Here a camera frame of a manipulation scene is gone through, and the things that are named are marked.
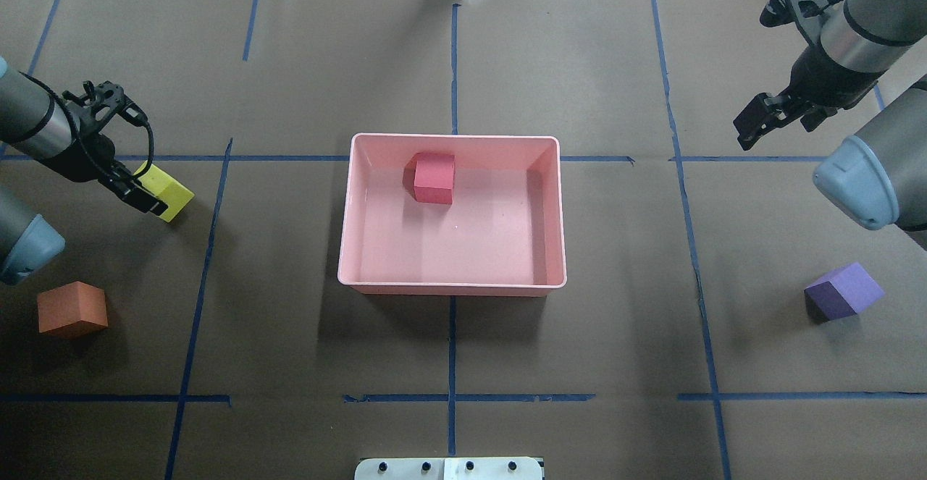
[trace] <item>pink cube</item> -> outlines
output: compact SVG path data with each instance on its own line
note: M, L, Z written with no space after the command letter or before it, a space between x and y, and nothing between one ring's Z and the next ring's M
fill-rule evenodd
M418 153L415 157L415 201L420 203L453 202L453 154Z
M73 339L109 326L106 296L83 282L39 293L39 334Z

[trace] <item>light blue joint cap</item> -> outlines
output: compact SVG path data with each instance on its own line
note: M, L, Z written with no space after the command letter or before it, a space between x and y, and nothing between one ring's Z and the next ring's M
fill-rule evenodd
M64 238L41 214L33 217L0 268L0 282L18 285L64 250Z
M869 230L898 220L892 181L878 157L858 136L850 136L814 171L814 184L838 209Z

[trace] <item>pink plastic box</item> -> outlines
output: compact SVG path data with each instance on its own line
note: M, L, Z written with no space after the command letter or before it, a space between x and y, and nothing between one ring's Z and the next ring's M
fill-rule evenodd
M453 154L453 205L414 198L418 153ZM552 137L358 134L338 279L364 293L547 295L566 284Z

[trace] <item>brown block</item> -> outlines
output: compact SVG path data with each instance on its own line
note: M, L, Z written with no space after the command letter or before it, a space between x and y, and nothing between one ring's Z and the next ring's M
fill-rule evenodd
M106 296L96 286L83 282L39 293L39 334L63 339L106 328Z

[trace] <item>block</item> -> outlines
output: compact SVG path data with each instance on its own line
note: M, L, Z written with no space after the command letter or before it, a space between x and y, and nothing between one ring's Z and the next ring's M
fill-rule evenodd
M415 156L415 201L420 203L453 202L453 154L418 153Z
M39 293L39 334L73 339L109 326L106 296L83 282Z
M145 164L142 164L141 167L138 167L135 173L138 174L144 166ZM168 209L159 217L168 223L177 216L177 213L179 213L187 203L190 203L194 196L191 190L181 185L179 181L173 179L171 175L158 169L158 167L153 164L148 172L138 178L138 182L148 189L150 193L155 194L156 198L167 204Z
M805 305L809 313L817 309L833 321L857 315L885 295L860 263L842 266L821 276L805 288Z

